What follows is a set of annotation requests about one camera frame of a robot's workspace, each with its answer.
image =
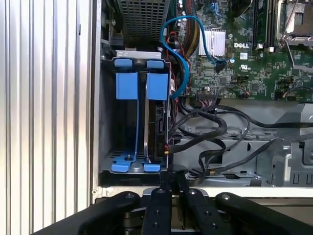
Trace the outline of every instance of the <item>blue connector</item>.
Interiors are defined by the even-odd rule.
[[[217,15],[218,17],[222,17],[221,14],[220,14],[220,9],[219,9],[218,3],[211,3],[209,5],[208,10],[214,12],[215,15]]]

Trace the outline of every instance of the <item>heatsink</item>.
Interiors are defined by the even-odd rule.
[[[225,55],[226,32],[224,30],[206,30],[205,44],[208,52],[214,56]],[[199,55],[205,55],[202,32],[200,31]]]

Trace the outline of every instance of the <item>printed label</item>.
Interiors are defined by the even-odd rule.
[[[250,67],[248,67],[248,65],[240,65],[240,68],[241,70],[251,70]]]
[[[240,53],[240,59],[241,60],[247,60],[248,59],[248,53]]]

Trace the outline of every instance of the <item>mesh grille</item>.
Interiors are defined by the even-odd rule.
[[[158,40],[169,0],[118,0],[131,40]]]

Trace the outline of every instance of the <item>black clamp arm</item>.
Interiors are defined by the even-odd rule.
[[[138,194],[125,191],[97,204],[91,205],[68,218],[60,220],[33,235],[82,235],[88,225],[98,219],[107,218],[128,212],[139,205]]]
[[[215,203],[217,208],[244,221],[258,234],[313,234],[312,226],[230,192],[216,195]]]

